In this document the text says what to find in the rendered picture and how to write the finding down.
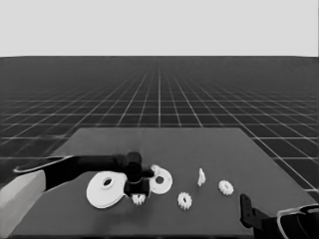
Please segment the small white toothed gear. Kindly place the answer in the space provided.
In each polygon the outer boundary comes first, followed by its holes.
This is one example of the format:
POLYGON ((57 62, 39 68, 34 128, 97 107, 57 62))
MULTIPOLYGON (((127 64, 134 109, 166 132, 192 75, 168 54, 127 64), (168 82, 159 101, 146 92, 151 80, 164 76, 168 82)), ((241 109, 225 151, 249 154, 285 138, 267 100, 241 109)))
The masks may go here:
POLYGON ((223 195, 231 195, 234 191, 233 185, 227 180, 220 180, 218 188, 223 195))
POLYGON ((134 194, 132 196, 132 201, 135 205, 142 205, 146 201, 146 196, 144 194, 134 194))
POLYGON ((181 192, 177 197, 177 204, 183 210, 188 210, 192 205, 192 198, 189 193, 181 192))

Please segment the large thick white disc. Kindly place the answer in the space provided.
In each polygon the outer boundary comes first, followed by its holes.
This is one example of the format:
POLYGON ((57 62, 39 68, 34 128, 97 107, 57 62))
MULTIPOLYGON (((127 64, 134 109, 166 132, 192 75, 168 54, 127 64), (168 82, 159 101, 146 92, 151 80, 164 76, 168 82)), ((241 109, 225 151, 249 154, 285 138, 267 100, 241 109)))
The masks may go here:
POLYGON ((90 180, 86 195, 92 206, 104 209, 118 203, 124 194, 127 177, 123 173, 102 171, 90 180))

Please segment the white round pinned carrier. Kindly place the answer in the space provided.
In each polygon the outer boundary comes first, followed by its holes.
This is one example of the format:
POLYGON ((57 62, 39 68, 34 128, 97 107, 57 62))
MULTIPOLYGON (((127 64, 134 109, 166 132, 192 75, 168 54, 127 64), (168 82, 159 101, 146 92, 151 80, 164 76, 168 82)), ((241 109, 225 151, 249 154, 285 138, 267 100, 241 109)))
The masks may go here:
POLYGON ((150 189, 155 194, 165 194, 172 187, 172 176, 168 170, 158 165, 152 165, 151 170, 155 175, 150 179, 150 189), (162 178, 162 183, 157 182, 157 178, 162 178))

